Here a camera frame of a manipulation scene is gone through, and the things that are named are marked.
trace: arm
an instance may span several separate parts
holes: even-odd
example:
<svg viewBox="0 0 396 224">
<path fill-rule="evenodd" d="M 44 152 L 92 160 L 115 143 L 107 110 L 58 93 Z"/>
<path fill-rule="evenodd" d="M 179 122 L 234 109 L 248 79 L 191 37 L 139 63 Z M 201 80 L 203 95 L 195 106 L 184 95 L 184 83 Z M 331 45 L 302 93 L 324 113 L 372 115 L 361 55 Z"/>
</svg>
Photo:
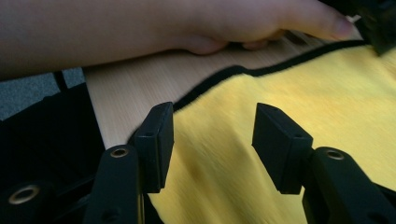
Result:
<svg viewBox="0 0 396 224">
<path fill-rule="evenodd" d="M 0 79 L 229 41 L 254 49 L 290 29 L 340 39 L 352 26 L 317 0 L 0 0 Z"/>
</svg>

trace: yellow cloth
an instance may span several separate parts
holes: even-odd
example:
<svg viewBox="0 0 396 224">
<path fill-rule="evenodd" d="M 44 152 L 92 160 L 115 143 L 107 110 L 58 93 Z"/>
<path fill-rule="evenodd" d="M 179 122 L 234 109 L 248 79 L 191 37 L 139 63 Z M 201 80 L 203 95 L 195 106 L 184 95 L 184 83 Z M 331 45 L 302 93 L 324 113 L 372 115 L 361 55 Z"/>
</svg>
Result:
<svg viewBox="0 0 396 224">
<path fill-rule="evenodd" d="M 176 112 L 165 189 L 150 199 L 165 223 L 305 223 L 301 195 L 276 191 L 251 146 L 258 102 L 282 109 L 314 148 L 349 153 L 396 189 L 396 50 L 340 49 L 263 77 L 220 82 Z"/>
</svg>

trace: gray floor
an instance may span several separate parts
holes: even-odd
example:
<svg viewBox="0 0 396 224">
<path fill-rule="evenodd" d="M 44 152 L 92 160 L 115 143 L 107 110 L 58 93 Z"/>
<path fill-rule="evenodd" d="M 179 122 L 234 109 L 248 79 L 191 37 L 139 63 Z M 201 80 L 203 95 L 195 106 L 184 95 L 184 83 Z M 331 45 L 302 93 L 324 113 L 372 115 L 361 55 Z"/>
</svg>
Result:
<svg viewBox="0 0 396 224">
<path fill-rule="evenodd" d="M 85 82 L 80 68 L 64 70 L 64 79 L 68 88 Z M 9 118 L 57 92 L 59 89 L 52 74 L 0 82 L 0 119 Z"/>
</svg>

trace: metal screw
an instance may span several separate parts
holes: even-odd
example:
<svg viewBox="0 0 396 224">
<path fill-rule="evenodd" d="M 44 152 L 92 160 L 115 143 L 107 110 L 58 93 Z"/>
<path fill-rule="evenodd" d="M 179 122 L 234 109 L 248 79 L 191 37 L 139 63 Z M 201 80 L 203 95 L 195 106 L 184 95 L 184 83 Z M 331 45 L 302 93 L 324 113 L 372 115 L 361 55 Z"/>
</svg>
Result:
<svg viewBox="0 0 396 224">
<path fill-rule="evenodd" d="M 116 150 L 111 152 L 111 157 L 113 158 L 121 158 L 128 155 L 129 150 L 126 148 L 117 148 Z"/>
<path fill-rule="evenodd" d="M 334 150 L 327 150 L 326 153 L 327 153 L 327 156 L 328 156 L 329 158 L 333 159 L 333 160 L 341 161 L 341 160 L 344 159 L 344 155 L 341 154 L 341 153 L 339 153 L 339 152 L 337 152 L 337 151 L 334 151 Z"/>
<path fill-rule="evenodd" d="M 18 189 L 9 198 L 8 202 L 11 204 L 21 204 L 32 200 L 40 191 L 37 185 L 28 185 L 24 188 Z"/>
</svg>

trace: light wood grain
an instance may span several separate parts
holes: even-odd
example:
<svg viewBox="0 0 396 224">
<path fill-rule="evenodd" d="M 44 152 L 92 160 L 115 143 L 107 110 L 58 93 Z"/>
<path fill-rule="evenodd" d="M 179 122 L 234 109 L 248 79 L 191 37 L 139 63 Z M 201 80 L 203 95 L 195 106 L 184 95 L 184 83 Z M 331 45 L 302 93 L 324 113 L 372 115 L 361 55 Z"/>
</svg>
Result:
<svg viewBox="0 0 396 224">
<path fill-rule="evenodd" d="M 177 101 L 220 69 L 236 64 L 250 69 L 261 68 L 281 63 L 328 43 L 305 35 L 296 35 L 306 44 L 298 45 L 282 38 L 257 51 L 227 48 L 209 56 L 169 51 L 130 61 L 84 68 L 106 148 L 125 144 L 154 105 Z"/>
</svg>

